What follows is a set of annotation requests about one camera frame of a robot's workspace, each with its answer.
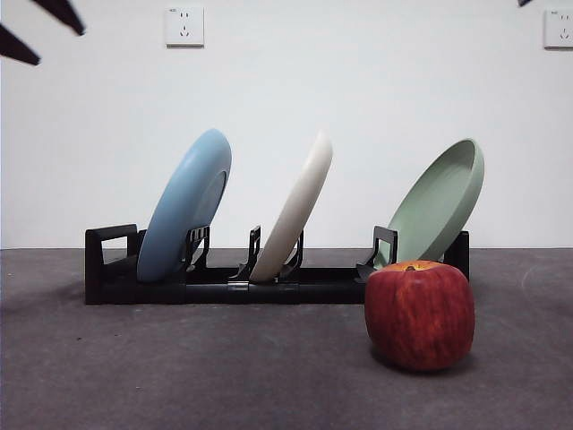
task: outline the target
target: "dish rack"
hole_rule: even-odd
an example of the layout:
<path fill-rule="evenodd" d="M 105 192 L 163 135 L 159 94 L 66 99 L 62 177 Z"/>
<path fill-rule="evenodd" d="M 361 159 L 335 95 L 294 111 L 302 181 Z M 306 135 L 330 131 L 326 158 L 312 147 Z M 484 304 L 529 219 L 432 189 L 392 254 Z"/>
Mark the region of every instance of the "dish rack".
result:
<path fill-rule="evenodd" d="M 261 227 L 249 234 L 247 261 L 230 267 L 209 267 L 210 227 L 189 230 L 180 268 L 160 282 L 137 280 L 137 261 L 146 230 L 135 224 L 89 229 L 85 234 L 85 304 L 361 304 L 368 276 L 375 271 L 380 242 L 389 245 L 389 263 L 396 262 L 398 232 L 376 226 L 368 258 L 355 267 L 303 267 L 304 232 L 295 253 L 270 282 L 251 283 L 249 275 L 261 249 Z M 127 256 L 104 263 L 103 242 L 127 237 Z M 469 279 L 469 233 L 462 231 L 443 262 Z"/>

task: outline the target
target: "black object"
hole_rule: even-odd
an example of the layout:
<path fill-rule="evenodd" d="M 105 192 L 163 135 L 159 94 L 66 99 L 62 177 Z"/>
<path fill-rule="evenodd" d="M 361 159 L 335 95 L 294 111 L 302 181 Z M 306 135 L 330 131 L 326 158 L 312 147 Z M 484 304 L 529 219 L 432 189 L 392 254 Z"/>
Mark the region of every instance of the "black object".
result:
<path fill-rule="evenodd" d="M 85 32 L 83 22 L 68 0 L 32 0 L 39 4 L 63 24 L 72 27 L 81 36 Z"/>
<path fill-rule="evenodd" d="M 40 60 L 28 45 L 14 36 L 2 23 L 0 23 L 0 56 L 8 56 L 29 65 L 39 65 Z"/>
<path fill-rule="evenodd" d="M 368 276 L 375 271 L 374 258 L 380 241 L 390 246 L 389 262 L 396 262 L 398 232 L 383 227 L 373 231 L 372 251 L 363 264 L 355 267 L 302 267 L 304 233 L 298 238 L 293 257 L 277 277 L 267 283 L 252 284 L 249 275 L 261 249 L 261 227 L 251 230 L 247 262 L 238 267 L 208 267 L 210 227 L 187 233 L 181 267 L 161 282 L 137 280 L 137 257 L 145 230 L 135 224 L 86 231 L 85 303 L 109 304 L 184 304 L 184 303 L 349 303 L 364 301 Z M 127 256 L 104 264 L 102 242 L 127 237 Z M 193 261 L 197 245 L 201 254 Z M 461 232 L 444 262 L 457 266 L 469 278 L 469 235 Z"/>

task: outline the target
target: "gray floor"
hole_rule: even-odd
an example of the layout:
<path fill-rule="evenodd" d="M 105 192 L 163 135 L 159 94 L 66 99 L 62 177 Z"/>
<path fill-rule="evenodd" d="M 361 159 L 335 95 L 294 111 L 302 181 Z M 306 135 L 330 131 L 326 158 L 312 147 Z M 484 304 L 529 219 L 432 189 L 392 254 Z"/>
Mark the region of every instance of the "gray floor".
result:
<path fill-rule="evenodd" d="M 573 428 L 571 249 L 473 250 L 474 346 L 432 375 L 384 365 L 360 305 L 85 306 L 81 250 L 1 258 L 3 430 Z"/>

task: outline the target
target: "wall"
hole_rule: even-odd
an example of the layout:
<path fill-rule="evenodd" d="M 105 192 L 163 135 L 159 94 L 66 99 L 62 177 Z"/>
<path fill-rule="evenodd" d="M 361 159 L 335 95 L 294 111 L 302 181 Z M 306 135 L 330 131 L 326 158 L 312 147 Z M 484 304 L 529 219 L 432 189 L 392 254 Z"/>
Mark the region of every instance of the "wall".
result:
<path fill-rule="evenodd" d="M 3 21 L 43 56 L 3 60 L 2 246 L 82 246 L 145 228 L 193 140 L 217 127 L 234 164 L 213 246 L 265 237 L 319 128 L 335 158 L 308 246 L 369 246 L 450 144 L 486 157 L 473 246 L 572 246 L 573 52 L 542 48 L 535 0 L 205 0 L 204 49 L 165 49 L 177 2 L 74 0 L 88 32 L 32 2 Z"/>

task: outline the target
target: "plate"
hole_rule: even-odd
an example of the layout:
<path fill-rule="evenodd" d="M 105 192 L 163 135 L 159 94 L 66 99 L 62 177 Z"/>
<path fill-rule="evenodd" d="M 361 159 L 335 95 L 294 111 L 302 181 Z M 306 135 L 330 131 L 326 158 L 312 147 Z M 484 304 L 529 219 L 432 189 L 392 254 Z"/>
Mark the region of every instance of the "plate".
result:
<path fill-rule="evenodd" d="M 392 217 L 398 232 L 398 261 L 437 261 L 465 226 L 483 183 L 483 155 L 472 140 L 443 152 L 420 176 Z M 387 264 L 389 249 L 381 247 L 374 262 Z"/>
<path fill-rule="evenodd" d="M 137 262 L 139 281 L 162 280 L 180 267 L 187 231 L 211 223 L 230 170 L 226 137 L 208 130 L 187 151 L 153 212 Z"/>
<path fill-rule="evenodd" d="M 270 281 L 280 272 L 311 215 L 329 173 L 331 161 L 332 144 L 324 132 L 319 132 L 303 171 L 252 269 L 251 282 Z"/>

